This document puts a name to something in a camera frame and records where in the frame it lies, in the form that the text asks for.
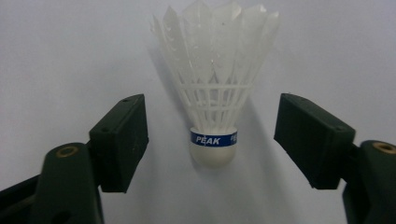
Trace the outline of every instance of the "white background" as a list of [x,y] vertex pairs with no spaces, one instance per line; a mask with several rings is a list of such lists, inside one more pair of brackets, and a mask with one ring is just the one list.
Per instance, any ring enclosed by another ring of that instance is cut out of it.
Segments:
[[191,159],[191,123],[149,29],[168,5],[191,3],[1,0],[0,189],[39,174],[48,151],[87,142],[117,101],[144,93],[150,142],[128,193],[102,194],[106,223],[346,223],[344,183],[311,189],[273,140],[279,95],[321,105],[357,130],[356,144],[395,143],[396,2],[238,1],[282,22],[239,119],[236,157],[216,171]]

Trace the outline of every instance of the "shuttlecock feather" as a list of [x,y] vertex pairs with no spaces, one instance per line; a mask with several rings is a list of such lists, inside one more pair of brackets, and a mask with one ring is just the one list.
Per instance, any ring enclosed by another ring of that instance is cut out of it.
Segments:
[[179,17],[169,7],[153,31],[191,119],[191,154],[201,164],[228,163],[235,123],[275,38],[278,13],[231,2],[210,9],[202,1]]

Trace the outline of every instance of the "printed logo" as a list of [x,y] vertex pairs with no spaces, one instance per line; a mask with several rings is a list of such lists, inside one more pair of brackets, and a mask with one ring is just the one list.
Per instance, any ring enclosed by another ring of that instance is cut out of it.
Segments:
[[236,144],[236,134],[207,135],[191,132],[191,141],[203,147],[228,147]]

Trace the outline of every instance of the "white shuttlecock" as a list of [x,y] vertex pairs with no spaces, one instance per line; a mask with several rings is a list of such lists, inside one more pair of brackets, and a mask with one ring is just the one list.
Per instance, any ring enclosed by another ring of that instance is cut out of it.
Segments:
[[153,32],[193,123],[191,155],[200,164],[217,168],[233,159],[235,122],[278,25],[278,13],[235,2],[212,10],[196,1],[180,17],[171,7],[163,22],[154,17]]

